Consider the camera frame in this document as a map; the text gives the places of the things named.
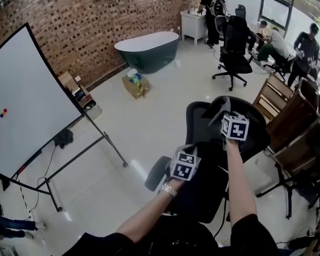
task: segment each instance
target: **white cabinet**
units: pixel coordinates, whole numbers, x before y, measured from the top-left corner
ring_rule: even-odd
[[[182,11],[180,15],[182,40],[187,35],[194,38],[194,45],[197,45],[198,39],[207,36],[205,12],[203,12],[203,15],[200,15],[197,12],[187,13],[187,11]]]

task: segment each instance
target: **green pants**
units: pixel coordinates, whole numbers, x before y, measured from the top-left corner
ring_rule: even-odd
[[[267,61],[269,56],[272,56],[275,61],[284,59],[272,45],[264,45],[258,53],[257,58],[259,61]]]

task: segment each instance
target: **shoe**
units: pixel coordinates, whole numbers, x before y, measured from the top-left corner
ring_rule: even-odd
[[[36,223],[36,228],[37,228],[37,229],[46,229],[46,224],[45,224],[45,222],[38,222],[38,223]]]
[[[255,59],[258,60],[257,53],[254,51],[249,51],[249,54]]]
[[[29,232],[25,232],[25,237],[26,237],[27,239],[30,239],[30,240],[33,240],[33,239],[34,239],[33,234],[32,234],[32,233],[29,233]]]
[[[214,46],[213,43],[209,43],[208,41],[204,41],[205,44],[207,44],[208,46]]]

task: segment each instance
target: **tiled floor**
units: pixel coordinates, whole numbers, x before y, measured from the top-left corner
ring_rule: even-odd
[[[162,155],[171,156],[186,138],[186,107],[193,101],[211,102],[220,95],[232,95],[252,102],[267,77],[265,70],[252,63],[254,72],[243,75],[248,86],[235,80],[232,92],[229,77],[211,79],[217,73],[218,61],[213,51],[202,42],[193,46],[193,40],[181,42],[177,59],[181,67],[171,63],[159,72],[148,75],[151,91],[143,99],[134,100],[124,88],[119,73],[92,91],[103,113],[95,122],[105,130],[129,163],[122,161],[111,146],[102,141],[77,159],[52,181],[57,190],[57,201],[64,212],[56,213],[50,197],[40,195],[33,214],[37,221],[46,220],[49,230],[35,233],[36,239],[5,240],[14,245],[19,255],[62,255],[84,232],[97,236],[112,233],[125,219],[141,208],[155,194],[143,183],[153,164]],[[216,47],[215,56],[219,57]],[[55,172],[66,161],[99,136],[85,120],[74,128],[75,141],[64,150],[57,148],[47,175]],[[21,182],[36,186],[43,176],[53,146],[47,145],[43,153],[20,176]],[[251,188],[260,191],[277,181],[273,161],[258,154],[246,162],[245,169]],[[22,189],[27,206],[35,206],[37,193]],[[28,213],[18,186],[11,185],[0,192],[4,214],[12,219],[26,219]],[[287,241],[306,226],[315,226],[315,211],[307,209],[307,202],[293,194],[293,217],[285,218],[285,191],[278,188],[256,199],[260,221],[268,228],[275,241]],[[220,227],[223,205],[213,222],[206,225],[215,233]],[[217,237],[227,245],[230,225],[225,223]]]

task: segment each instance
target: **green bathtub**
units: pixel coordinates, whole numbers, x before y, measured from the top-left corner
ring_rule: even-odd
[[[132,68],[141,74],[150,74],[175,59],[178,42],[178,34],[162,31],[118,42],[115,48]]]

